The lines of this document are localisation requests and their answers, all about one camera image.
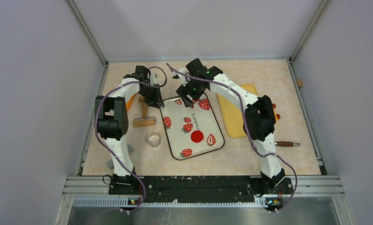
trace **red circle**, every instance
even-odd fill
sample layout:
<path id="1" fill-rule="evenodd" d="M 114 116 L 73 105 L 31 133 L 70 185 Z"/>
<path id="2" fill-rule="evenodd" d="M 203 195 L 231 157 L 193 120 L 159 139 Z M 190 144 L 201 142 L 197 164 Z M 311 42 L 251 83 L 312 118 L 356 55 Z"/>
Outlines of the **red circle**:
<path id="1" fill-rule="evenodd" d="M 204 139 L 204 135 L 203 132 L 196 130 L 193 131 L 193 133 L 190 135 L 190 138 L 194 143 L 199 143 Z"/>

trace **clear glass cup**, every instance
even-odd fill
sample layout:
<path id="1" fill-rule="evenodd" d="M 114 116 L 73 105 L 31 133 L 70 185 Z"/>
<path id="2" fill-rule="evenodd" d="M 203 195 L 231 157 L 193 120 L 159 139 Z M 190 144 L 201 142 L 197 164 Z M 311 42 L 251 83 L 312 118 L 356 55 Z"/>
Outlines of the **clear glass cup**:
<path id="1" fill-rule="evenodd" d="M 160 145 L 160 142 L 161 142 L 160 135 L 156 132 L 148 133 L 148 135 L 146 135 L 145 137 L 145 140 L 146 140 L 146 143 L 152 148 L 156 148 L 157 146 Z"/>

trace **white wall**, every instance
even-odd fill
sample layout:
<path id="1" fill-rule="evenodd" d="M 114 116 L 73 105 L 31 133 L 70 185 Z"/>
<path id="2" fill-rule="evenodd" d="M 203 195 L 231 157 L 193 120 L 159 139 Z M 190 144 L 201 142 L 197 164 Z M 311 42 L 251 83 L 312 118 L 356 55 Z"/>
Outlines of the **white wall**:
<path id="1" fill-rule="evenodd" d="M 106 59 L 292 55 L 321 0 L 75 0 Z"/>
<path id="2" fill-rule="evenodd" d="M 373 224 L 373 0 L 333 0 L 296 66 L 330 172 Z"/>
<path id="3" fill-rule="evenodd" d="M 52 224 L 103 67 L 64 0 L 0 0 L 0 224 Z"/>

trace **tray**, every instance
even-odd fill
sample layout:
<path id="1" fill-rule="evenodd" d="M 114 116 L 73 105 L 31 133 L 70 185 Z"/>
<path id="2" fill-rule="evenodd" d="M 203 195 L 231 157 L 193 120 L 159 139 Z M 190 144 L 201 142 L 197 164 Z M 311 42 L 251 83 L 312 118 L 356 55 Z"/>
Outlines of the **tray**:
<path id="1" fill-rule="evenodd" d="M 218 150 L 225 144 L 206 94 L 193 108 L 186 108 L 180 97 L 166 99 L 160 111 L 173 158 L 187 159 Z"/>

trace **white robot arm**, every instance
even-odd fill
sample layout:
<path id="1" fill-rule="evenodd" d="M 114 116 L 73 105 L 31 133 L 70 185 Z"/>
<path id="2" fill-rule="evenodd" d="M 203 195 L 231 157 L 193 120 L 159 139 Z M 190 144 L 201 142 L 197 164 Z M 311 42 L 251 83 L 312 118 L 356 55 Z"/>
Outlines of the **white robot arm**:
<path id="1" fill-rule="evenodd" d="M 99 114 L 97 132 L 105 140 L 108 148 L 114 153 L 112 160 L 114 165 L 114 174 L 118 177 L 130 176 L 128 171 L 133 171 L 134 165 L 127 150 L 126 133 L 128 130 L 128 116 L 126 103 L 137 93 L 145 98 L 148 106 L 160 108 L 164 107 L 159 87 L 143 85 L 143 83 L 154 83 L 154 78 L 150 79 L 150 71 L 143 66 L 137 66 L 135 73 L 126 75 L 119 86 L 120 89 L 113 92 L 104 101 L 102 108 L 98 112 L 98 106 L 103 96 L 95 99 L 95 113 Z M 114 115 L 105 115 L 105 112 L 114 111 Z"/>
<path id="2" fill-rule="evenodd" d="M 276 157 L 273 134 L 276 120 L 270 98 L 249 93 L 232 82 L 217 67 L 207 69 L 199 59 L 191 61 L 186 68 L 180 68 L 177 71 L 172 70 L 175 79 L 183 77 L 182 74 L 187 72 L 190 77 L 181 79 L 182 85 L 176 91 L 183 99 L 185 106 L 193 105 L 193 100 L 199 99 L 205 89 L 208 88 L 225 97 L 239 108 L 247 120 L 248 131 L 254 142 L 252 147 L 256 146 L 256 150 L 261 157 L 266 155 L 266 157 L 261 158 L 261 175 L 263 179 L 269 181 L 272 187 L 276 187 L 284 179 L 285 173 Z M 211 82 L 204 82 L 201 79 L 211 80 Z M 231 89 L 242 98 L 242 108 L 239 96 Z"/>

